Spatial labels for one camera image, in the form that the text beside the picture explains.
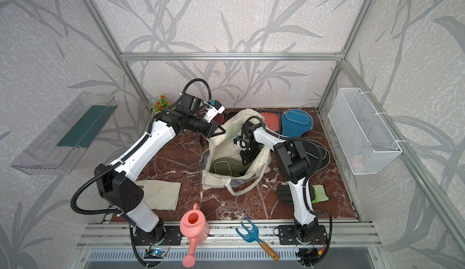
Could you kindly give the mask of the olive green paddle case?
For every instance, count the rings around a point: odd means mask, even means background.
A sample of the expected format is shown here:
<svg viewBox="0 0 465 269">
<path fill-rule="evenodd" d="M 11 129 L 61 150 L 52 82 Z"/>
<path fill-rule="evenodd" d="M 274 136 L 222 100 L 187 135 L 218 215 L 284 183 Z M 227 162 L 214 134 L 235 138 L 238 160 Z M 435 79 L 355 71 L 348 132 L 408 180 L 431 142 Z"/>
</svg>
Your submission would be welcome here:
<svg viewBox="0 0 465 269">
<path fill-rule="evenodd" d="M 235 158 L 222 157 L 212 161 L 209 172 L 237 178 L 244 176 L 250 166 L 251 164 L 244 165 L 241 160 Z"/>
</svg>

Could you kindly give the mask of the beige canvas bag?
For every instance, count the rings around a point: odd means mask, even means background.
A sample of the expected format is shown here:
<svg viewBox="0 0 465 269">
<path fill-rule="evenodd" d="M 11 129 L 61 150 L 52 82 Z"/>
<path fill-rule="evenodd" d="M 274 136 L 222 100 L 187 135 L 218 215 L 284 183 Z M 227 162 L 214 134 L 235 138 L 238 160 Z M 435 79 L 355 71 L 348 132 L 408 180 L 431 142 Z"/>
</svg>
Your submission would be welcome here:
<svg viewBox="0 0 465 269">
<path fill-rule="evenodd" d="M 263 147 L 242 177 L 233 178 L 209 172 L 212 161 L 218 158 L 231 157 L 241 160 L 240 151 L 242 149 L 234 144 L 233 139 L 240 135 L 242 125 L 246 123 L 247 119 L 250 119 L 253 124 L 259 124 L 261 120 L 264 120 L 264 117 L 253 109 L 243 109 L 222 125 L 226 134 L 208 140 L 209 154 L 206 166 L 202 169 L 203 190 L 226 188 L 233 196 L 241 196 L 257 186 L 263 176 L 271 171 L 271 150 Z"/>
</svg>

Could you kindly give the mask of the blue paddle case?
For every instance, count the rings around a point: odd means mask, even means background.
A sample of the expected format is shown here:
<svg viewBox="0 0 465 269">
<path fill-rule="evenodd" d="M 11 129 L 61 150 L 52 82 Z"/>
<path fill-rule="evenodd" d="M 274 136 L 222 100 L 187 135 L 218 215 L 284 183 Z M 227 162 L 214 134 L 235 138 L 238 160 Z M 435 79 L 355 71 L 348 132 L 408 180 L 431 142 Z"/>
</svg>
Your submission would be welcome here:
<svg viewBox="0 0 465 269">
<path fill-rule="evenodd" d="M 300 109 L 289 109 L 282 114 L 282 126 L 285 137 L 301 137 L 313 127 L 312 116 Z"/>
</svg>

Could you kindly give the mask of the maroon paddle case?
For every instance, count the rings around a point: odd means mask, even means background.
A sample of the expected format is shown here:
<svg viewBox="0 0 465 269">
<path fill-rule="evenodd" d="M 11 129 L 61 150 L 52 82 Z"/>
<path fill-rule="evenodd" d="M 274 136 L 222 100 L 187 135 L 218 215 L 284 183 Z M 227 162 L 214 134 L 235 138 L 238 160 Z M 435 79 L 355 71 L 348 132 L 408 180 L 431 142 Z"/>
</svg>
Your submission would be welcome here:
<svg viewBox="0 0 465 269">
<path fill-rule="evenodd" d="M 225 122 L 225 115 L 224 114 L 217 114 L 214 119 L 214 122 L 216 122 L 218 125 L 223 125 Z"/>
</svg>

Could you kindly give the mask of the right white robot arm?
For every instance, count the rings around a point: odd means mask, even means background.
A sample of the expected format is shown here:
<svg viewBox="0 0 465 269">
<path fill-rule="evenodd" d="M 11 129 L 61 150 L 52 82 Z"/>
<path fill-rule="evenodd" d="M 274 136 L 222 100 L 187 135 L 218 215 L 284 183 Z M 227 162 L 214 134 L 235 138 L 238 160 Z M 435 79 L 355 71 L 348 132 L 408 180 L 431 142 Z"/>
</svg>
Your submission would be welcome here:
<svg viewBox="0 0 465 269">
<path fill-rule="evenodd" d="M 294 205 L 295 233 L 304 239 L 314 234 L 318 227 L 316 213 L 312 208 L 315 198 L 310 184 L 312 164 L 298 138 L 288 138 L 268 129 L 261 124 L 247 122 L 242 126 L 242 136 L 253 144 L 263 144 L 274 151 L 275 160 L 281 176 L 287 182 Z"/>
</svg>

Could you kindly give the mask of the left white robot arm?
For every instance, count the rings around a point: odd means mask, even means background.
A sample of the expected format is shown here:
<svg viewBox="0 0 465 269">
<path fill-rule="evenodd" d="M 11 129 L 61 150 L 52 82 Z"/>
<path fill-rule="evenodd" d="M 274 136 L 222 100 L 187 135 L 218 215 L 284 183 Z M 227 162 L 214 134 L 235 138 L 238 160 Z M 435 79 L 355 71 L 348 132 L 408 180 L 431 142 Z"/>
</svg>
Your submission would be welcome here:
<svg viewBox="0 0 465 269">
<path fill-rule="evenodd" d="M 213 120 L 224 110 L 223 106 L 211 106 L 202 118 L 169 109 L 156 114 L 150 130 L 128 151 L 109 166 L 100 164 L 94 170 L 99 177 L 96 181 L 99 195 L 139 230 L 156 239 L 162 234 L 163 222 L 143 200 L 144 191 L 135 181 L 148 162 L 180 131 L 198 132 L 206 138 L 224 134 L 224 129 Z"/>
</svg>

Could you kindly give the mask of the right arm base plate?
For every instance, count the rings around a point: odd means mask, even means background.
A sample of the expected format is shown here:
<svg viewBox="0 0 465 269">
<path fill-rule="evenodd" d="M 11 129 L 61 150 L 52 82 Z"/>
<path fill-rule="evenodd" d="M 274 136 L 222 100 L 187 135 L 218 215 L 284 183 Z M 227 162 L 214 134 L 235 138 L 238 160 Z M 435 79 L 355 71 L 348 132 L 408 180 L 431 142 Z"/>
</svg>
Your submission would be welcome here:
<svg viewBox="0 0 465 269">
<path fill-rule="evenodd" d="M 298 225 L 278 226 L 280 245 L 318 245 L 325 246 L 328 243 L 328 234 L 324 225 L 310 224 L 302 227 Z"/>
</svg>

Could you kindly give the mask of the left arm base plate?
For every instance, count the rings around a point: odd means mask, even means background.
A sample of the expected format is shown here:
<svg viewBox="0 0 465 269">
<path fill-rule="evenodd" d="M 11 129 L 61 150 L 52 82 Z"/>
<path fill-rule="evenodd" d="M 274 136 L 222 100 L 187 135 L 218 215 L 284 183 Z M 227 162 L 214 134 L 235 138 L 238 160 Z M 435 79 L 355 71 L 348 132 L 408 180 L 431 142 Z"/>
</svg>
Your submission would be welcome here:
<svg viewBox="0 0 465 269">
<path fill-rule="evenodd" d="M 147 233 L 140 228 L 135 228 L 132 243 L 135 246 L 162 245 L 179 246 L 182 234 L 178 225 L 157 226 L 153 231 Z"/>
</svg>

